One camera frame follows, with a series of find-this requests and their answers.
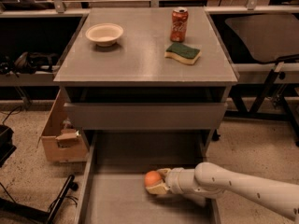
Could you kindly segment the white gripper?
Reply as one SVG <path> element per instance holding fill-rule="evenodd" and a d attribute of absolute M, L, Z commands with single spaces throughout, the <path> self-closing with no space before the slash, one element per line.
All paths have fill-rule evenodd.
<path fill-rule="evenodd" d="M 168 190 L 174 194 L 194 194 L 199 189 L 193 169 L 162 168 L 157 172 L 162 178 L 165 178 L 165 183 L 146 187 L 149 194 L 165 195 Z"/>

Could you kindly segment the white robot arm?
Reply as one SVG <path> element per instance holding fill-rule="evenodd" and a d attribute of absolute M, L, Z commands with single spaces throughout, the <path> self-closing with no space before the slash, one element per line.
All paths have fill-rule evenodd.
<path fill-rule="evenodd" d="M 179 194 L 217 199 L 226 190 L 257 203 L 299 224 L 299 186 L 224 169 L 201 162 L 194 169 L 163 168 L 144 177 L 149 194 Z"/>

